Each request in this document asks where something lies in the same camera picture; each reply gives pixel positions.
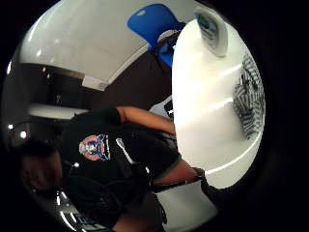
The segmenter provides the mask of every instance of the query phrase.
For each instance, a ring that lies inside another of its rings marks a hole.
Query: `black shirt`
[[[66,163],[79,163],[79,167],[74,168],[70,175],[111,187],[121,203],[126,204],[133,198],[136,183],[132,178],[127,179],[125,184],[122,182],[124,173],[117,162],[116,153],[123,151],[116,143],[117,138],[122,139],[133,161],[149,168],[152,180],[163,177],[181,159],[180,154],[171,149],[157,131],[121,124],[120,114],[115,107],[105,107],[75,116],[65,127],[59,148],[60,156]],[[78,209],[78,199],[87,194],[88,190],[81,184],[82,179],[76,180],[67,183],[66,194],[77,210],[84,211],[82,207]],[[116,211],[108,215],[100,212],[97,219],[102,225],[112,228],[120,214]]]

